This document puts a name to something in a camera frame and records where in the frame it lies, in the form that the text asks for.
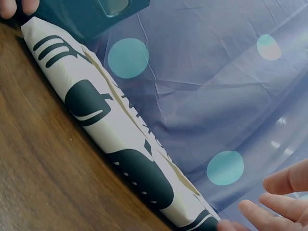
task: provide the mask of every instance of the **fabric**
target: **fabric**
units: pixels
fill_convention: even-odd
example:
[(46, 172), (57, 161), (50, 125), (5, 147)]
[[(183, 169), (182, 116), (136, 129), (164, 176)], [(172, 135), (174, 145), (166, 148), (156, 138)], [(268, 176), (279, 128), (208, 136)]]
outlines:
[(35, 17), (22, 33), (63, 103), (144, 199), (180, 231), (215, 231), (217, 214), (173, 164), (96, 55)]
[(254, 229), (238, 202), (307, 156), (307, 1), (152, 0), (88, 47), (220, 217)]

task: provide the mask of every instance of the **dark green object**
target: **dark green object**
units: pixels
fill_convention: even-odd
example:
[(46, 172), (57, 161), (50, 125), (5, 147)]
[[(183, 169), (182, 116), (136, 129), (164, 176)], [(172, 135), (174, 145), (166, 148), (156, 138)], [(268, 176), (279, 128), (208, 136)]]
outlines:
[(149, 5), (150, 0), (40, 0), (33, 16), (86, 43)]

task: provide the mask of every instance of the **finger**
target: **finger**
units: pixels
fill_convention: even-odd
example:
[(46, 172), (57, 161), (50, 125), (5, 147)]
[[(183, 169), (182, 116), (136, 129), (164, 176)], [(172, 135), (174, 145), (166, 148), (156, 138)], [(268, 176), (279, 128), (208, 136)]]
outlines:
[(271, 194), (280, 195), (308, 191), (308, 159), (265, 178), (263, 187)]
[(306, 207), (306, 210), (303, 212), (297, 222), (300, 223), (302, 226), (308, 225), (308, 207)]
[(250, 231), (248, 228), (237, 222), (232, 222), (232, 226), (236, 229), (236, 231)]
[(269, 211), (257, 206), (251, 201), (244, 200), (239, 203), (241, 213), (252, 223), (257, 230), (263, 230), (268, 226), (270, 219), (275, 217)]
[(261, 195), (259, 201), (274, 212), (293, 222), (297, 222), (306, 208), (308, 208), (308, 201), (296, 200), (288, 196), (269, 193)]
[(39, 6), (39, 0), (22, 0), (23, 11), (25, 14), (33, 14)]
[(237, 231), (229, 220), (221, 220), (217, 225), (218, 231)]
[(4, 19), (11, 18), (17, 9), (15, 0), (0, 0), (0, 15)]

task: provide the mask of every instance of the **teal dot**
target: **teal dot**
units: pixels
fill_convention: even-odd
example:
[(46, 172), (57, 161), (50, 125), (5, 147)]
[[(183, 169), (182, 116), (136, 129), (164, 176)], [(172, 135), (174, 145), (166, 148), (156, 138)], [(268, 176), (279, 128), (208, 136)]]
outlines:
[(115, 43), (108, 54), (108, 64), (114, 74), (130, 79), (140, 75), (149, 62), (146, 45), (136, 38), (125, 38)]
[(299, 198), (300, 200), (308, 200), (308, 194)]
[(266, 60), (274, 61), (281, 58), (282, 52), (275, 39), (268, 34), (261, 35), (257, 40), (257, 50)]
[(216, 185), (236, 182), (244, 173), (244, 161), (238, 152), (224, 151), (214, 156), (208, 163), (207, 177)]

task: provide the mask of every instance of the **dark green print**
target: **dark green print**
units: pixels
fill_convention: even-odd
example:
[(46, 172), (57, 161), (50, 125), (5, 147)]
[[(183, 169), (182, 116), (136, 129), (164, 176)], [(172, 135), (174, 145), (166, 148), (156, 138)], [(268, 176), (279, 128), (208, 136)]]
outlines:
[(54, 65), (57, 61), (59, 61), (60, 59), (66, 57), (66, 56), (74, 56), (74, 57), (78, 57), (78, 55), (83, 58), (84, 60), (88, 61), (89, 63), (91, 63), (91, 61), (83, 54), (79, 53), (78, 51), (76, 51), (71, 45), (69, 45), (63, 38), (61, 38), (58, 35), (50, 35), (47, 36), (45, 38), (43, 38), (42, 40), (40, 40), (37, 44), (34, 45), (33, 47), (33, 51), (36, 51), (38, 48), (40, 48), (45, 42), (50, 41), (52, 39), (60, 39), (62, 42), (56, 42), (50, 46), (48, 46), (47, 48), (45, 48), (38, 56), (38, 59), (41, 61), (43, 58), (46, 57), (46, 55), (59, 48), (59, 47), (66, 47), (68, 48), (68, 51), (63, 51), (57, 55), (55, 55), (54, 57), (52, 57), (51, 59), (49, 59), (46, 62), (46, 68), (51, 67), (52, 65)]
[(81, 80), (67, 92), (64, 103), (81, 126), (90, 126), (110, 113), (107, 100), (113, 100), (110, 94), (100, 94), (90, 81)]

